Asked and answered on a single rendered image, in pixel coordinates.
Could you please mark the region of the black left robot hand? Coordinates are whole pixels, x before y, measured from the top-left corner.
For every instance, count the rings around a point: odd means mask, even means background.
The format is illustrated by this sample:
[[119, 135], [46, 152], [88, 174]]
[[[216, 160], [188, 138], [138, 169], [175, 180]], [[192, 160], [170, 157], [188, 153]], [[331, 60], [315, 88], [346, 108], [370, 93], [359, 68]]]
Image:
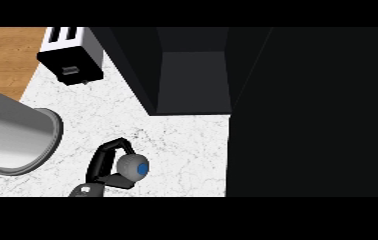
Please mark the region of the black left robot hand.
[[88, 167], [86, 182], [99, 183], [122, 189], [132, 189], [135, 182], [120, 173], [111, 173], [116, 151], [119, 149], [123, 149], [127, 155], [135, 153], [132, 143], [125, 138], [119, 138], [98, 147]]

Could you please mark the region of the grey bottle with blue cap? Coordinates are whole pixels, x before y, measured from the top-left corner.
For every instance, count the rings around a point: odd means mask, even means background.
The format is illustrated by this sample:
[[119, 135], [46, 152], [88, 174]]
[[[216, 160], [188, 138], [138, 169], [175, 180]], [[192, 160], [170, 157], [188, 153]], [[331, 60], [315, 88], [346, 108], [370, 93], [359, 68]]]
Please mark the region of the grey bottle with blue cap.
[[150, 161], [141, 154], [123, 155], [117, 162], [117, 172], [130, 181], [141, 181], [150, 172]]

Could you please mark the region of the dark grey open cabinet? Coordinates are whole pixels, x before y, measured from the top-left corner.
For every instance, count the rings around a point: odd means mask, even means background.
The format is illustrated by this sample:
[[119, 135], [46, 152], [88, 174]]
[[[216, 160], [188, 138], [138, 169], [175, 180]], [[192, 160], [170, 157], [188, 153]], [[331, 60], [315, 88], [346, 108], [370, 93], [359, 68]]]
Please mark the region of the dark grey open cabinet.
[[229, 115], [271, 35], [268, 27], [95, 27], [153, 116]]

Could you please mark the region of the grey metal pot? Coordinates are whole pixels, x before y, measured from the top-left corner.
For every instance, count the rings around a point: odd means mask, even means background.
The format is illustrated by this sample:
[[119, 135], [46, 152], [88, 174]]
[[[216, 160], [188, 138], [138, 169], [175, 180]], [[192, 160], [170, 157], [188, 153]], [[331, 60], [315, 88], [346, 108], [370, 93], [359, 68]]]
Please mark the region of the grey metal pot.
[[36, 170], [54, 155], [64, 121], [48, 108], [31, 108], [0, 94], [0, 175]]

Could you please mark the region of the white and black toaster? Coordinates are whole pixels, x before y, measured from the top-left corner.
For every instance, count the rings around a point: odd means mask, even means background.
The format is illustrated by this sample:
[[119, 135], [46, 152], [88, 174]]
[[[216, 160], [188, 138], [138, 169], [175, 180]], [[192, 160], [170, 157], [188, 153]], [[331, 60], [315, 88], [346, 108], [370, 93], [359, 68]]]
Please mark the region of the white and black toaster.
[[89, 27], [48, 27], [37, 60], [67, 86], [104, 79], [104, 48]]

